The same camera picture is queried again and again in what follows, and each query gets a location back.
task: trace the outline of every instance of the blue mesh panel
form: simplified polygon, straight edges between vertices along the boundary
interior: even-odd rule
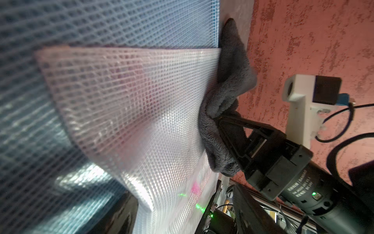
[[[215,48],[218,2],[0,3],[0,233],[86,233],[125,191],[69,139],[34,51],[53,45]]]

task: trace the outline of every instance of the transparent grid tarp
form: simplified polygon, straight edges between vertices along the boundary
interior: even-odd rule
[[[218,0],[0,1],[0,233],[86,233],[125,188],[71,141],[34,52],[216,48]]]
[[[215,192],[197,118],[220,49],[50,48],[37,59],[72,138],[139,200],[134,233],[192,233]]]

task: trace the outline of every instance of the gray microfiber cloth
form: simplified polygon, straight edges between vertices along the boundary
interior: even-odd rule
[[[240,116],[237,97],[254,88],[257,74],[250,67],[240,40],[235,20],[230,18],[222,28],[221,54],[218,62],[218,83],[207,93],[200,106],[199,131],[205,145],[211,169],[225,176],[234,176],[238,164],[223,143],[214,118],[225,115]],[[231,127],[233,136],[244,135],[242,127]]]

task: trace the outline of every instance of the pink textured wall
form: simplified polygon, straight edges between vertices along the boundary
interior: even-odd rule
[[[256,89],[239,97],[243,117],[285,131],[289,105],[281,99],[293,74],[341,77],[341,92],[357,105],[374,103],[374,1],[257,0],[254,3],[248,58],[258,71]],[[321,133],[334,137],[348,113],[331,119]],[[312,141],[313,161],[323,168],[331,149],[352,136],[374,132],[374,107],[358,109],[348,132],[332,143]],[[338,171],[374,160],[374,139],[364,139],[338,154]],[[234,181],[248,185],[242,172]]]

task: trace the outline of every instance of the black cable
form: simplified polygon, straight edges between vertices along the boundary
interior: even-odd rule
[[[264,210],[269,210],[269,211],[274,211],[274,212],[276,212],[276,213],[278,213],[278,211],[277,210],[274,210],[274,209],[269,209],[269,208],[266,208],[266,207],[262,207]]]
[[[226,190],[226,194],[231,193],[232,191],[234,191],[234,186],[235,186],[235,185],[231,185],[231,186],[229,186],[229,187],[227,188],[227,190]]]
[[[290,221],[290,220],[288,219],[288,217],[283,213],[282,208],[281,208],[281,206],[279,205],[279,203],[277,202],[277,200],[274,200],[274,201],[275,201],[276,206],[277,206],[278,209],[280,210],[281,214],[283,215],[284,220],[286,221],[285,232],[290,232],[291,234],[296,234],[295,231],[293,230],[293,228],[291,227],[291,221]]]
[[[350,189],[350,185],[347,186],[347,183],[339,176],[338,170],[336,168],[336,155],[342,148],[346,147],[347,145],[357,140],[368,138],[368,137],[374,137],[374,133],[364,133],[364,134],[360,134],[355,137],[349,138],[343,141],[342,143],[338,144],[337,146],[335,146],[335,148],[333,148],[332,151],[327,156],[327,159],[326,159],[327,169],[330,171],[331,175],[335,179],[337,179],[338,181],[346,185],[346,187],[349,189]]]
[[[292,226],[295,227],[295,230],[297,230],[297,226],[296,226],[296,224],[295,224],[293,221],[294,221],[294,220],[290,220],[290,223],[292,224]]]
[[[209,228],[204,229],[202,233],[204,233],[206,230],[211,231],[211,232],[214,233],[214,234],[217,234],[217,233],[215,233],[214,231],[210,230]]]
[[[218,206],[216,209],[223,207],[223,206],[233,206],[233,204],[224,204],[224,205]]]
[[[345,109],[343,109],[343,110],[340,110],[340,111],[338,111],[338,112],[335,112],[334,114],[330,115],[329,117],[327,117],[327,118],[324,120],[324,123],[325,123],[326,121],[328,121],[328,120],[331,119],[332,117],[334,117],[334,116],[336,116],[336,115],[338,115],[338,114],[340,114],[340,113],[342,113],[342,112],[344,112],[344,111],[349,110],[348,122],[347,122],[346,126],[344,127],[343,131],[341,131],[341,133],[339,133],[339,134],[338,134],[336,137],[334,137],[334,138],[331,138],[331,139],[328,139],[328,140],[321,140],[320,138],[318,138],[318,137],[316,136],[316,140],[319,141],[319,142],[322,142],[322,143],[328,143],[328,142],[333,142],[333,141],[339,139],[339,138],[340,138],[340,137],[341,137],[341,136],[342,136],[342,135],[343,135],[343,134],[348,130],[348,128],[349,128],[349,126],[350,126],[350,124],[351,124],[351,122],[352,122],[352,120],[353,120],[353,116],[354,116],[354,114],[355,114],[355,109],[358,109],[358,108],[364,108],[364,107],[371,107],[371,106],[374,106],[374,103],[371,103],[371,104],[365,104],[365,105],[360,105],[360,106],[353,106],[352,103],[349,103],[348,108],[345,108]]]
[[[309,217],[307,215],[304,215],[303,219],[300,222],[299,227],[296,229],[296,234],[301,234],[303,230],[303,226],[308,222]]]
[[[348,130],[348,128],[349,128],[349,126],[350,126],[350,124],[351,124],[351,122],[353,120],[353,116],[355,115],[355,107],[353,106],[352,103],[348,104],[348,109],[349,109],[348,122],[347,122],[346,126],[344,127],[344,129],[338,135],[336,135],[335,137],[333,137],[331,139],[328,139],[328,140],[321,140],[320,138],[318,138],[318,136],[316,136],[316,140],[319,141],[319,142],[322,142],[322,143],[333,142],[333,141],[339,139],[344,133],[346,133],[346,131]],[[328,121],[329,119],[331,119],[332,116],[335,116],[335,115],[333,114],[333,115],[330,115],[329,117],[327,117],[324,120],[324,123],[326,121]]]

